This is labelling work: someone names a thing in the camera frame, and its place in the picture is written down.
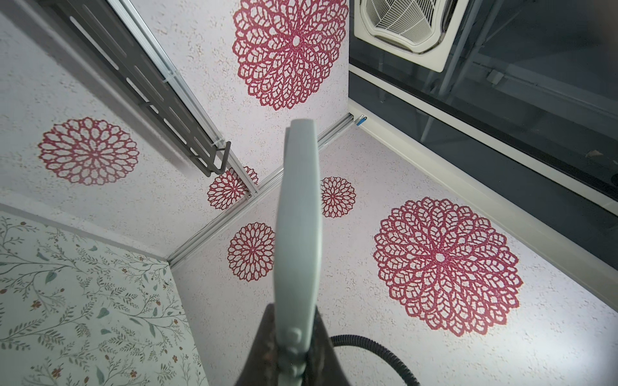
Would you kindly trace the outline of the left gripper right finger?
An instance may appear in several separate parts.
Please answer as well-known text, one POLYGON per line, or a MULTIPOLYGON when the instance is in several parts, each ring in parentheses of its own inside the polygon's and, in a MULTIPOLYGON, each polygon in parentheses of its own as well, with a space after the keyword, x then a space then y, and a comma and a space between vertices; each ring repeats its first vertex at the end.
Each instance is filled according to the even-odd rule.
POLYGON ((349 386, 336 356, 332 341, 318 309, 315 309, 312 340, 307 352, 307 367, 304 373, 307 386, 349 386))

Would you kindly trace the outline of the phone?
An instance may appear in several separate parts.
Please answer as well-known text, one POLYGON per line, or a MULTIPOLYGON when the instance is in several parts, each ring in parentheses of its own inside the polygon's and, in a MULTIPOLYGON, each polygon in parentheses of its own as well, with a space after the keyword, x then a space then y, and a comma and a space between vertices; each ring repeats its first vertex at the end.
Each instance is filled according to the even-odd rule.
POLYGON ((312 342, 322 261, 320 162, 316 124, 286 130, 275 231, 275 333, 278 384, 300 385, 312 342))

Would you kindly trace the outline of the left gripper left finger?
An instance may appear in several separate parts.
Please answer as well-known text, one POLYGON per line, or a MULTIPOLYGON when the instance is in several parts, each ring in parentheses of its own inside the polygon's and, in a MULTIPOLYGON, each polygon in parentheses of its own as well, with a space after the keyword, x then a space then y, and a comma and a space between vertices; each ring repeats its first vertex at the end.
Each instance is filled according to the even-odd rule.
POLYGON ((278 346, 275 331, 275 304, 262 315, 246 363, 236 386, 275 386, 278 384, 278 346))

